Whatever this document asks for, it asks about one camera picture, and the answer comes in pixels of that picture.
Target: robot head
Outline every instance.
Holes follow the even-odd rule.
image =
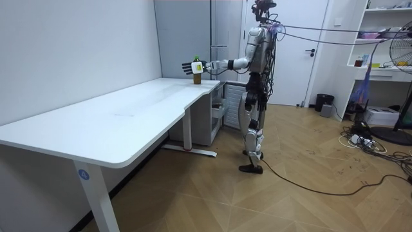
[[[276,6],[273,0],[255,0],[252,6],[252,12],[256,15],[256,21],[260,23],[268,23],[268,17],[262,17],[263,13],[269,15],[269,9]]]

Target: door frame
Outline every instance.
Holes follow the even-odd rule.
[[[243,34],[246,34],[246,13],[247,13],[247,2],[248,1],[253,1],[253,0],[242,0],[242,20],[241,20],[241,30],[240,30],[240,44],[239,44],[239,56],[243,57],[243,54],[245,53],[245,43],[246,41],[243,38]],[[323,16],[323,22],[322,22],[322,29],[325,28],[326,26],[326,22],[329,22],[332,19],[332,5],[333,2],[335,0],[328,0],[327,4],[326,4],[326,10]],[[326,37],[326,32],[325,31],[321,31],[320,35],[319,35],[319,40],[323,41]],[[322,54],[322,51],[324,49],[324,44],[323,43],[318,43],[317,44],[317,49],[316,49],[316,56],[315,56],[315,61],[314,61],[314,65],[312,66],[312,70],[310,73],[310,77],[309,77],[309,83],[308,83],[308,88],[306,90],[306,96],[304,98],[304,106],[305,107],[309,107],[309,103],[310,103],[310,96],[312,95],[312,90],[314,88],[314,82],[315,82],[315,77],[317,74],[317,70],[318,67],[320,65],[320,61],[321,61],[321,56],[318,54]]]

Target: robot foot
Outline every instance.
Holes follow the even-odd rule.
[[[245,173],[262,174],[263,173],[263,168],[260,165],[255,167],[253,164],[249,164],[249,165],[239,166],[239,171],[242,171],[242,172],[245,172]]]
[[[243,151],[242,151],[242,154],[247,155],[247,151],[246,151],[246,150],[243,150]]]

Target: blue label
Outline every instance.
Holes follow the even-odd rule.
[[[90,179],[89,173],[87,171],[84,171],[83,169],[79,170],[79,175],[82,177],[84,180]]]

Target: humanoid robot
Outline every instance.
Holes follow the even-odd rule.
[[[245,56],[239,59],[222,61],[199,61],[182,64],[187,75],[209,72],[209,70],[240,70],[247,68],[250,78],[246,84],[239,104],[239,126],[245,143],[244,155],[249,156],[251,164],[240,166],[247,173],[262,174],[258,162],[263,158],[261,143],[267,101],[272,94],[274,60],[276,51],[276,29],[271,22],[269,9],[275,7],[272,0],[256,0],[252,11],[259,26],[248,33]]]

